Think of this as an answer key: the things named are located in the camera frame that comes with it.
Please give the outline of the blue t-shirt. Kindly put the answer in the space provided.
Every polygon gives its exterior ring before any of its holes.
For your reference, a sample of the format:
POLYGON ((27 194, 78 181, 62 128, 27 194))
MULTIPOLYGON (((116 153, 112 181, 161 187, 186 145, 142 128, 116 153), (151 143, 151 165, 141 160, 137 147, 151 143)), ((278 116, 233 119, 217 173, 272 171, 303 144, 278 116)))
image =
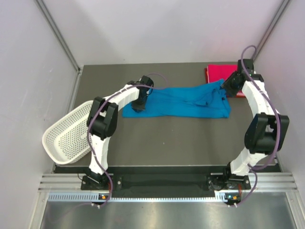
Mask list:
POLYGON ((191 118, 228 118, 231 107, 226 92, 221 88, 224 80, 195 87, 172 87, 154 90, 147 99, 145 110, 136 112, 131 104, 123 108, 124 118, 151 118, 177 116, 191 118))

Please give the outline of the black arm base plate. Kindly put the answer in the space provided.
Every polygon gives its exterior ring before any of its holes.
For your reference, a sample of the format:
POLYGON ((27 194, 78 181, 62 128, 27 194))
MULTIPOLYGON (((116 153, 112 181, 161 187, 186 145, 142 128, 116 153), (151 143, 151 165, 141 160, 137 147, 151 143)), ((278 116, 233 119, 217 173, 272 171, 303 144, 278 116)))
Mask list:
POLYGON ((81 190, 112 191, 113 198, 201 198, 226 190, 220 178, 206 174, 114 174, 99 181, 82 179, 81 190))

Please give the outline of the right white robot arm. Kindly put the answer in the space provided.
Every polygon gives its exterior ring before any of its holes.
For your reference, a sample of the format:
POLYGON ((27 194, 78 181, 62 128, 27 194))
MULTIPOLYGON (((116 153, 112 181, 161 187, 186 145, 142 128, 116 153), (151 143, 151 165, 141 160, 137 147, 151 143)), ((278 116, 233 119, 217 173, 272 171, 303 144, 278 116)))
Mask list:
POLYGON ((251 59, 239 59, 237 70, 225 80, 222 88, 231 97, 242 92, 253 114, 244 136, 244 148, 227 165, 222 176, 223 186, 233 189, 239 184, 245 185, 250 170, 257 169, 260 160, 274 157, 282 148, 290 120, 270 105, 264 79, 254 71, 251 59))

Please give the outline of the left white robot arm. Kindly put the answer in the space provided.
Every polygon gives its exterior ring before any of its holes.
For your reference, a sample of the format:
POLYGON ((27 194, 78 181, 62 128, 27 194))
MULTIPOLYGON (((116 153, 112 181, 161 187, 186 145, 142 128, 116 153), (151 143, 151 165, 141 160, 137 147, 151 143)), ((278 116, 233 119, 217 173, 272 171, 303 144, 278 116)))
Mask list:
POLYGON ((149 76, 128 82, 121 90, 107 97, 93 100, 87 119, 87 140, 91 150, 91 163, 82 178, 82 190, 112 189, 112 179, 107 173, 109 142, 116 131, 118 113, 126 105, 140 113, 145 110, 154 82, 149 76))

